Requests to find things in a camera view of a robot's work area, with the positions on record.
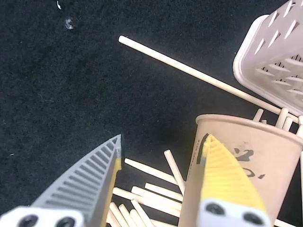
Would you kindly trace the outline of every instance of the white plastic basket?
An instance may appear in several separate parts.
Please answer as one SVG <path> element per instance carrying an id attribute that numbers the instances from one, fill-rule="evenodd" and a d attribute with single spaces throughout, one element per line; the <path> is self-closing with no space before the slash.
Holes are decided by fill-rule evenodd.
<path id="1" fill-rule="evenodd" d="M 290 0 L 253 22 L 233 72 L 243 86 L 303 114 L 303 0 Z"/>

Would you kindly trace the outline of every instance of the beige paper cup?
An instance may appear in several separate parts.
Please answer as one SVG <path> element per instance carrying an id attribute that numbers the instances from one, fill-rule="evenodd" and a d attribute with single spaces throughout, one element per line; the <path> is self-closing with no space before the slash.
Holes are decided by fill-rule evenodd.
<path id="1" fill-rule="evenodd" d="M 205 114 L 198 124 L 179 227 L 196 226 L 202 170 L 196 164 L 205 134 L 214 135 L 237 158 L 263 198 L 272 223 L 278 216 L 302 151 L 303 139 L 240 117 Z"/>

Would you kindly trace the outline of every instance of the white stick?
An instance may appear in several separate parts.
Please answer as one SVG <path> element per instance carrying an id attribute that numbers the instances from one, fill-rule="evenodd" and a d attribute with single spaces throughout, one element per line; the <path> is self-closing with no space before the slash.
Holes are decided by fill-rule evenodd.
<path id="1" fill-rule="evenodd" d="M 303 151 L 300 156 L 300 169 L 301 169 L 301 198 L 302 198 L 302 211 L 303 211 Z"/>
<path id="2" fill-rule="evenodd" d="M 177 183 L 178 183 L 178 186 L 180 188 L 180 191 L 182 193 L 182 195 L 184 195 L 184 191 L 185 191 L 185 183 L 184 183 L 184 180 L 183 180 L 183 177 L 180 173 L 180 170 L 176 164 L 176 161 L 171 153 L 170 150 L 166 150 L 164 152 L 164 155 L 165 155 L 165 158 L 170 166 L 170 169 L 172 171 L 172 174 L 174 175 Z"/>
<path id="3" fill-rule="evenodd" d="M 121 35 L 119 37 L 119 42 L 124 44 L 124 45 L 127 45 L 127 46 L 129 46 L 129 47 L 131 47 L 135 50 L 138 50 L 138 51 L 140 51 L 144 54 L 147 54 L 147 55 L 149 55 L 149 56 L 151 56 L 151 57 L 153 57 L 153 58 L 155 58 L 155 59 L 157 59 L 157 60 L 159 60 L 159 61 L 161 61 L 165 64 L 168 64 L 168 65 L 170 65 L 170 66 L 172 66 L 172 67 L 174 67 L 178 70 L 186 72 L 186 73 L 188 73 L 188 74 L 190 74 L 194 77 L 197 77 L 198 79 L 201 79 L 201 80 L 203 80 L 203 81 L 205 81 L 209 84 L 212 84 L 212 85 L 214 85 L 214 86 L 216 86 L 216 87 L 218 87 L 218 88 L 220 88 L 224 91 L 227 91 L 227 92 L 229 92 L 229 93 L 231 93 L 235 96 L 243 98 L 244 100 L 249 101 L 249 102 L 251 102 L 255 105 L 258 105 L 263 109 L 266 109 L 266 110 L 268 110 L 270 112 L 273 112 L 275 114 L 280 113 L 279 108 L 277 108 L 277 107 L 275 107 L 275 106 L 273 106 L 273 105 L 271 105 L 267 102 L 264 102 L 264 101 L 254 97 L 254 96 L 251 96 L 251 95 L 249 95 L 249 94 L 247 94 L 247 93 L 245 93 L 245 92 L 243 92 L 243 91 L 241 91 L 241 90 L 239 90 L 235 87 L 232 87 L 228 84 L 223 83 L 222 81 L 219 81 L 219 80 L 217 80 L 213 77 L 210 77 L 210 76 L 208 76 L 208 75 L 206 75 L 202 72 L 199 72 L 196 69 L 193 69 L 193 68 L 191 68 L 191 67 L 189 67 L 189 66 L 187 66 L 187 65 L 185 65 L 185 64 L 183 64 L 179 61 L 176 61 L 176 60 L 174 60 L 174 59 L 172 59 L 168 56 L 165 56 L 164 54 L 161 54 L 157 51 L 154 51 L 151 48 L 143 46 L 142 44 L 137 43 L 137 42 L 135 42 L 135 41 L 133 41 L 129 38 L 126 38 L 126 37 Z M 298 123 L 298 118 L 296 116 L 291 115 L 291 114 L 289 114 L 288 116 L 293 118 L 294 122 Z"/>
<path id="4" fill-rule="evenodd" d="M 303 138 L 303 124 L 299 125 L 298 131 L 296 133 L 298 137 Z"/>
<path id="5" fill-rule="evenodd" d="M 138 227 L 146 227 L 136 210 L 131 210 L 130 215 Z"/>
<path id="6" fill-rule="evenodd" d="M 138 212 L 139 216 L 141 217 L 142 221 L 146 225 L 146 227 L 154 227 L 150 218 L 147 216 L 143 208 L 140 206 L 140 204 L 136 200 L 131 200 L 134 208 Z"/>
<path id="7" fill-rule="evenodd" d="M 278 219 L 275 220 L 275 226 L 277 226 L 277 227 L 295 227 L 286 222 L 280 221 Z"/>
<path id="8" fill-rule="evenodd" d="M 151 222 L 155 227 L 177 227 L 177 226 L 167 224 L 167 223 L 164 223 L 161 221 L 156 221 L 156 220 L 151 220 Z"/>
<path id="9" fill-rule="evenodd" d="M 175 200 L 178 200 L 178 201 L 181 201 L 181 202 L 183 201 L 183 195 L 182 194 L 173 192 L 173 191 L 168 190 L 166 188 L 161 188 L 159 186 L 156 186 L 156 185 L 153 185 L 153 184 L 150 184 L 150 183 L 146 183 L 145 188 L 148 189 L 148 190 L 151 190 L 153 192 L 156 192 L 158 194 L 170 197 L 172 199 L 175 199 Z"/>
<path id="10" fill-rule="evenodd" d="M 256 112 L 254 118 L 252 119 L 254 122 L 259 122 L 262 114 L 263 114 L 264 110 L 263 109 L 258 109 L 258 111 Z"/>
<path id="11" fill-rule="evenodd" d="M 173 183 L 173 184 L 177 185 L 177 181 L 175 180 L 175 178 L 172 175 L 169 175 L 167 173 L 161 172 L 160 170 L 154 169 L 154 168 L 152 168 L 150 166 L 147 166 L 147 165 L 144 165 L 142 163 L 130 160 L 128 158 L 126 158 L 124 160 L 124 162 L 126 164 L 129 164 L 132 167 L 135 167 L 135 168 L 137 168 L 137 169 L 145 172 L 145 173 L 148 173 L 148 174 L 153 175 L 155 177 L 158 177 L 158 178 L 160 178 L 160 179 L 162 179 L 164 181 L 168 181 L 170 183 Z"/>
<path id="12" fill-rule="evenodd" d="M 111 227 L 121 227 L 111 210 L 108 210 L 106 222 L 109 223 Z"/>
<path id="13" fill-rule="evenodd" d="M 114 188 L 113 189 L 113 194 L 117 195 L 117 196 L 120 196 L 120 197 L 123 197 L 123 198 L 128 199 L 128 200 L 135 199 L 140 204 L 143 204 L 143 205 L 145 205 L 147 207 L 151 207 L 153 209 L 160 210 L 160 211 L 162 211 L 164 213 L 173 215 L 173 216 L 175 216 L 177 218 L 180 217 L 180 211 L 179 210 L 173 209 L 173 208 L 165 206 L 163 204 L 156 203 L 156 202 L 151 201 L 151 200 L 149 200 L 147 198 L 144 198 L 142 196 L 139 196 L 139 195 L 133 194 L 131 192 L 125 191 L 123 189 Z"/>
<path id="14" fill-rule="evenodd" d="M 119 211 L 118 207 L 114 202 L 111 202 L 109 204 L 109 209 L 113 212 L 115 218 L 117 219 L 121 227 L 129 227 L 123 215 L 121 214 L 121 212 Z"/>
<path id="15" fill-rule="evenodd" d="M 283 124 L 285 122 L 287 114 L 288 114 L 288 109 L 287 108 L 282 108 L 281 112 L 279 114 L 278 120 L 276 122 L 276 127 L 277 128 L 281 129 L 283 127 Z"/>
<path id="16" fill-rule="evenodd" d="M 155 193 L 149 192 L 147 190 L 144 190 L 142 188 L 138 188 L 136 186 L 134 186 L 132 188 L 132 193 L 136 194 L 136 195 L 140 195 L 142 197 L 145 197 L 147 199 L 153 200 L 153 201 L 158 201 L 159 203 L 164 203 L 167 206 L 170 206 L 176 210 L 181 210 L 182 208 L 182 204 L 170 199 L 167 199 L 163 196 L 157 195 Z"/>
<path id="17" fill-rule="evenodd" d="M 132 217 L 130 216 L 128 210 L 126 209 L 124 204 L 121 204 L 119 206 L 119 210 L 121 212 L 121 214 L 123 215 L 125 221 L 127 222 L 127 224 L 129 225 L 129 227 L 137 227 L 136 223 L 134 222 L 134 220 L 132 219 Z"/>
<path id="18" fill-rule="evenodd" d="M 289 131 L 292 124 L 293 124 L 293 119 L 291 117 L 286 117 L 282 129 L 285 131 Z"/>
<path id="19" fill-rule="evenodd" d="M 299 125 L 303 124 L 303 115 L 300 115 L 298 119 L 299 119 Z"/>

